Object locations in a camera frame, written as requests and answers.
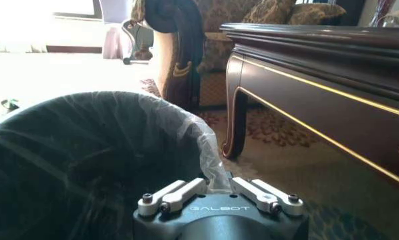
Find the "small object on floor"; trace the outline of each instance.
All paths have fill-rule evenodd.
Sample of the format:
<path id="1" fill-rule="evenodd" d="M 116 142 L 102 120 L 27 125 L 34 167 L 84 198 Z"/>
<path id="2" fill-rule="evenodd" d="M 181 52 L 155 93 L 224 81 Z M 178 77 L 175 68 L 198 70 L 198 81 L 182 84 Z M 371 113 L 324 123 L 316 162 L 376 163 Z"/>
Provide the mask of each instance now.
<path id="1" fill-rule="evenodd" d="M 5 100 L 3 100 L 0 102 L 1 106 L 7 109 L 7 112 L 9 113 L 11 111 L 13 111 L 15 109 L 19 108 L 17 106 L 17 100 L 16 99 L 12 99 L 12 98 L 8 98 Z"/>

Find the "patterned carpet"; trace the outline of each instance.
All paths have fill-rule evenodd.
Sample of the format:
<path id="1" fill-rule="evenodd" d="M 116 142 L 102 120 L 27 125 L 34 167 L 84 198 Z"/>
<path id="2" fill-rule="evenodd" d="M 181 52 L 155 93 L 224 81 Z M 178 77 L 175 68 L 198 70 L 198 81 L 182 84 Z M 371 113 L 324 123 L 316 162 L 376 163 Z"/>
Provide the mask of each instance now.
<path id="1" fill-rule="evenodd" d="M 143 83 L 143 89 L 158 96 L 154 82 Z M 198 110 L 195 114 L 214 130 L 221 146 L 226 111 Z M 234 161 L 222 155 L 221 159 L 234 176 L 260 178 L 301 196 L 311 240 L 399 240 L 399 189 L 278 113 L 266 108 L 248 111 L 242 154 Z"/>
<path id="2" fill-rule="evenodd" d="M 143 66 L 125 66 L 91 54 L 0 55 L 0 101 L 11 97 L 29 104 L 102 89 L 158 95 L 154 81 L 142 80 L 146 73 Z M 221 145 L 225 110 L 195 114 L 214 130 Z M 225 168 L 236 176 L 260 178 L 300 195 L 309 212 L 312 240 L 399 240 L 399 188 L 381 176 L 268 109 L 248 111 L 246 135 L 236 161 L 221 156 Z"/>

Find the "plastic bag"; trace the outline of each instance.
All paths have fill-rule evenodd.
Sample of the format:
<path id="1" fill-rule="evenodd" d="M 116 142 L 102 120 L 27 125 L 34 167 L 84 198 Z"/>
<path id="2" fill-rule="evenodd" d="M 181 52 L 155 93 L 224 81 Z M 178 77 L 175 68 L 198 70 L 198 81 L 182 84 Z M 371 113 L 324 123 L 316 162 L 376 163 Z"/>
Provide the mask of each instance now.
<path id="1" fill-rule="evenodd" d="M 87 92 L 0 123 L 0 239 L 130 239 L 146 192 L 199 172 L 230 191 L 205 122 L 162 99 Z"/>

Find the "sofa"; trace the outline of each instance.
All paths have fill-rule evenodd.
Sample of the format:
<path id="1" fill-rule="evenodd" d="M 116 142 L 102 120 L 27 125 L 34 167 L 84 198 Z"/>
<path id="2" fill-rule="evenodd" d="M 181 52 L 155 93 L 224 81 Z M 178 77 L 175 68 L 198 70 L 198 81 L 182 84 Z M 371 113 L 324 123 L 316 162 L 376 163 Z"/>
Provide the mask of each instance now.
<path id="1" fill-rule="evenodd" d="M 222 23 L 337 25 L 345 10 L 296 0 L 134 0 L 131 24 L 154 30 L 154 81 L 185 109 L 224 106 L 233 43 Z"/>

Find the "wooden desk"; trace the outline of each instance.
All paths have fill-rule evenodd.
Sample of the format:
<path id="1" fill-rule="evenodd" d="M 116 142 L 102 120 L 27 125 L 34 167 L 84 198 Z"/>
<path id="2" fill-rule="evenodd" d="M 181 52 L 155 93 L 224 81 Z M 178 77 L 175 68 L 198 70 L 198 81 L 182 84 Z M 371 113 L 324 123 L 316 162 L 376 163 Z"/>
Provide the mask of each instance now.
<path id="1" fill-rule="evenodd" d="M 399 28 L 229 23 L 226 158 L 246 96 L 399 183 Z"/>

